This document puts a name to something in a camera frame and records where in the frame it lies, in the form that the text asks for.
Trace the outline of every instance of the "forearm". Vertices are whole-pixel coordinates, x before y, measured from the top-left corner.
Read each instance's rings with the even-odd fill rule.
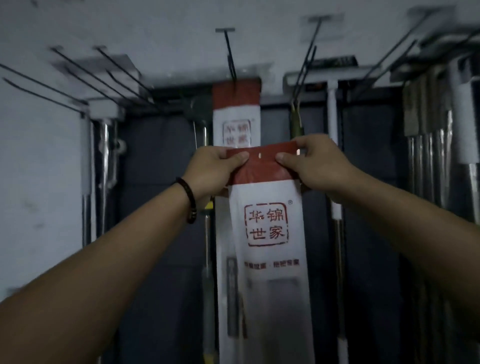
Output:
[[[184,225],[177,184],[0,304],[0,362],[85,363]]]
[[[352,173],[341,192],[346,204],[480,323],[480,229],[359,170]]]

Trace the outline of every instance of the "left hand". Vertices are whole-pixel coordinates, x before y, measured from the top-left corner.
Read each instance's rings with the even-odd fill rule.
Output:
[[[192,189],[196,200],[222,191],[230,174],[248,160],[248,152],[226,159],[227,150],[223,146],[203,146],[193,155],[182,178]]]

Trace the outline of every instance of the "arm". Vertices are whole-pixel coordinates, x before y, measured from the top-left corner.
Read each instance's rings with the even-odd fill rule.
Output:
[[[349,163],[327,135],[297,139],[306,156],[280,154],[310,188],[360,212],[473,320],[480,333],[480,228]]]
[[[248,153],[200,148],[183,179],[196,200],[219,192]],[[86,363],[101,354],[136,289],[184,226],[174,184],[88,247],[0,304],[0,363]]]

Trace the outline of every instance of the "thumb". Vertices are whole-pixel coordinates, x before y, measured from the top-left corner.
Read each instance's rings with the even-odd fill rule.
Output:
[[[300,157],[290,153],[277,153],[275,159],[282,166],[298,172]]]
[[[242,166],[248,160],[248,156],[248,152],[241,152],[228,159],[225,159],[225,162],[228,165],[228,171],[232,173],[235,169]]]

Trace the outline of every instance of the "black bracelet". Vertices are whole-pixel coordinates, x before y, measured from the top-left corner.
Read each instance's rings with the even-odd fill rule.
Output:
[[[182,186],[187,193],[188,199],[190,200],[190,214],[188,215],[187,222],[189,224],[193,224],[195,220],[197,220],[197,203],[195,202],[195,197],[193,196],[192,189],[190,188],[188,183],[180,177],[177,177],[175,179],[175,182]]]

